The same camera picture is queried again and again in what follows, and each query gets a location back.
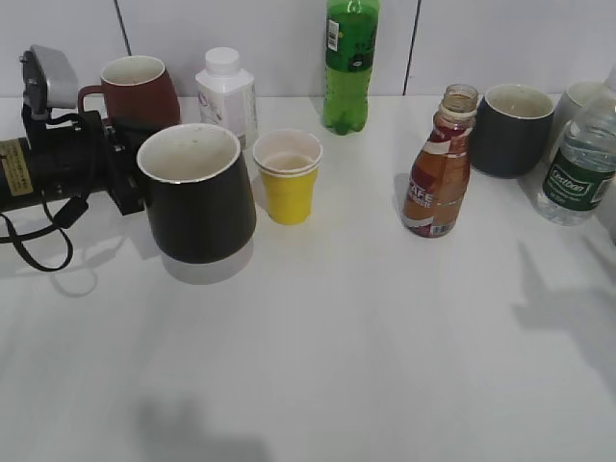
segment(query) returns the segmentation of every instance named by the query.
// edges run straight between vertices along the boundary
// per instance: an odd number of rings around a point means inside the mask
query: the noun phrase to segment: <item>iced tea bottle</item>
[[[434,129],[415,160],[402,220],[425,238],[445,236],[458,218],[469,185],[469,135],[475,126],[477,90],[447,88],[434,116]]]

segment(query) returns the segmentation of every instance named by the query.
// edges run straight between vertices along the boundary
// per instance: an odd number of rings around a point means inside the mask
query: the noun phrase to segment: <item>clear plastic bottle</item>
[[[616,65],[557,142],[536,208],[554,223],[580,224],[593,216],[616,171]]]

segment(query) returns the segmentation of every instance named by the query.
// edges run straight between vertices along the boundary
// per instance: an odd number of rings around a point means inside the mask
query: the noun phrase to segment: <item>green soda bottle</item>
[[[360,132],[368,118],[379,0],[328,0],[325,126]]]

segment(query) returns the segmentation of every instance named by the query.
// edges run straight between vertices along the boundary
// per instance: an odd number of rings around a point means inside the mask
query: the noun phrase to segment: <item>bottle label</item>
[[[337,13],[327,18],[327,66],[341,72],[372,67],[378,15]]]
[[[613,177],[613,171],[594,171],[575,165],[558,149],[543,192],[565,209],[586,212],[599,206]]]
[[[0,141],[2,169],[13,197],[34,192],[19,140]]]
[[[415,233],[436,238],[455,225],[469,181],[471,131],[435,127],[415,161],[402,215]]]
[[[199,109],[201,121],[219,125],[240,140],[242,149],[252,145],[257,138],[257,109],[254,84],[231,93],[218,93],[200,87]]]

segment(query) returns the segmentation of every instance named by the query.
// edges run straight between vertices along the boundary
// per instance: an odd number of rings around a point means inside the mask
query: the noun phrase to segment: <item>bottle cap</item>
[[[478,91],[470,85],[449,85],[445,90],[439,111],[454,118],[464,119],[477,114]]]
[[[616,91],[616,64],[612,67],[612,70],[605,81],[605,86],[612,91]]]
[[[205,69],[212,75],[233,75],[240,72],[240,53],[233,48],[212,48],[205,54]]]

